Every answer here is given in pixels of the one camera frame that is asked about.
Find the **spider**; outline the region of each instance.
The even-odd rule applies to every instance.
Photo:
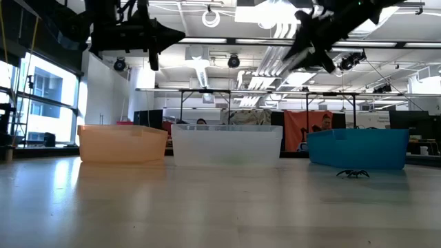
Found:
[[[364,170],[356,171],[356,170],[352,170],[352,169],[346,169],[344,171],[338,172],[338,174],[336,176],[343,174],[343,173],[345,173],[347,175],[347,177],[355,176],[356,178],[358,178],[358,175],[365,175],[368,178],[370,178],[369,174],[366,171],[364,171]]]

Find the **blue plastic bin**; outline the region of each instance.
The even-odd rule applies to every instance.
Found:
[[[313,163],[345,169],[402,169],[408,130],[328,130],[308,134]]]

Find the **table surface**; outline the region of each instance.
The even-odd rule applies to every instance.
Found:
[[[441,171],[336,177],[277,167],[0,165],[0,247],[439,247]]]

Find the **robotic arm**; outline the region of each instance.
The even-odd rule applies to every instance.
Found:
[[[297,11],[296,18],[301,26],[296,40],[284,58],[290,63],[290,70],[323,67],[328,73],[334,72],[336,66],[326,51],[341,40],[348,39],[349,33],[370,19],[378,24],[383,8],[395,5],[402,0],[316,0],[324,8],[317,17],[314,11],[307,14]],[[333,14],[325,16],[327,10]]]
[[[121,0],[85,0],[86,11],[81,14],[76,14],[57,0],[20,1],[40,16],[52,36],[65,49],[85,50],[89,37],[92,38],[90,52],[98,57],[106,50],[129,53],[130,50],[142,49],[149,52],[152,70],[159,69],[158,54],[185,38],[185,33],[150,19],[147,0],[138,0],[135,12],[136,0],[129,0],[124,6],[121,6]]]

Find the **orange banner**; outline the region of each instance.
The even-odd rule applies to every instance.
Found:
[[[332,120],[332,112],[309,112],[309,132],[313,132],[312,126],[322,127],[323,117],[328,116]],[[285,149],[288,152],[297,152],[297,147],[302,142],[302,128],[306,129],[306,112],[285,111]]]

